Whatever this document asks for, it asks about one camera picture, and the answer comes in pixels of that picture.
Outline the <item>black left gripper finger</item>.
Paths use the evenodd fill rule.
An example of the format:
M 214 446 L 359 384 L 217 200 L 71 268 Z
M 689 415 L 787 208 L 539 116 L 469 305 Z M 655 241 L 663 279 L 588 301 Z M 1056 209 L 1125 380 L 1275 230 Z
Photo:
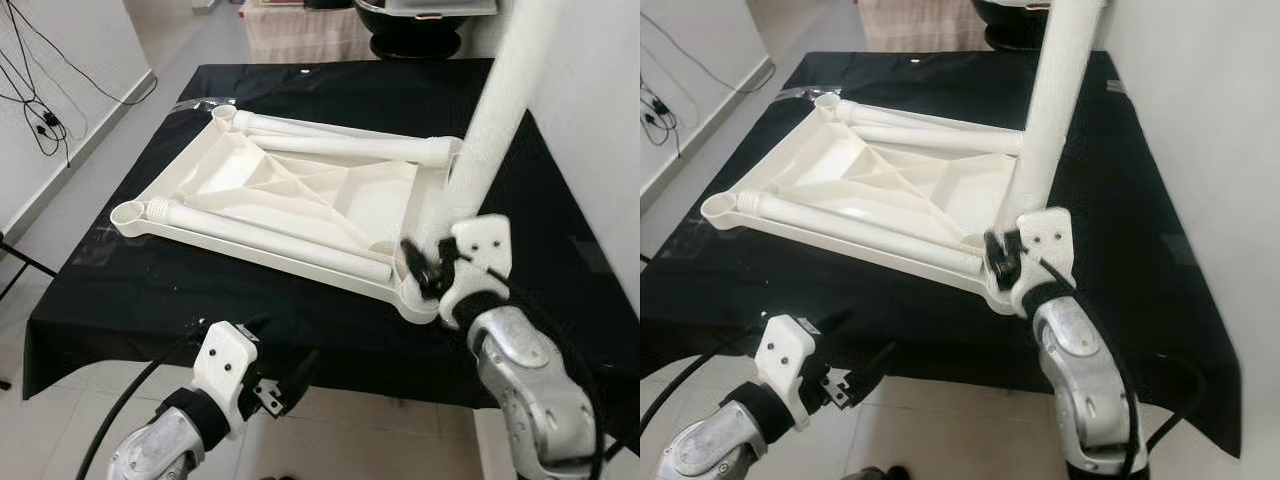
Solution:
M 884 378 L 884 370 L 890 364 L 899 343 L 891 340 L 874 352 L 868 360 L 856 367 L 851 367 L 845 380 L 850 387 L 878 387 Z
M 317 349 L 310 349 L 287 364 L 280 375 L 280 393 L 305 393 L 314 380 L 319 356 Z

